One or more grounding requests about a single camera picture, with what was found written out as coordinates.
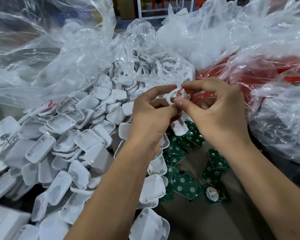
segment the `right hand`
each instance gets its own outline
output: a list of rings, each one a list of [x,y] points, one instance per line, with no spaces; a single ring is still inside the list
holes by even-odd
[[[234,143],[250,143],[245,118],[244,96],[237,86],[230,86],[217,77],[188,81],[182,88],[188,93],[205,91],[214,98],[202,98],[201,108],[185,98],[175,98],[197,125],[203,138],[224,154]]]

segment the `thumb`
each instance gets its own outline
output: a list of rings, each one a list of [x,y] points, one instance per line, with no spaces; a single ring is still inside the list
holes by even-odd
[[[174,99],[174,103],[182,108],[182,110],[186,112],[192,119],[194,119],[199,110],[201,110],[197,105],[186,98],[176,97]]]

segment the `fingernail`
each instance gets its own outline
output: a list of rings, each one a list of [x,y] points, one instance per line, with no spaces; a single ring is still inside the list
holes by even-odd
[[[183,102],[183,99],[180,98],[180,97],[176,97],[176,98],[174,99],[174,103],[175,103],[176,105],[178,105],[178,106],[181,106],[181,105],[182,105],[182,102]]]

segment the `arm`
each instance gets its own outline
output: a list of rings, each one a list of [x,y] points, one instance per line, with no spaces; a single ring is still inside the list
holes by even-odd
[[[253,145],[240,90],[218,78],[190,81],[182,86],[189,92],[204,90],[214,94],[213,101],[200,101],[205,110],[182,98],[176,98],[175,103],[227,159],[276,238],[300,239],[300,189]]]
[[[135,100],[129,139],[64,240],[128,239],[147,168],[177,115],[175,105],[155,98],[175,88],[155,87]]]

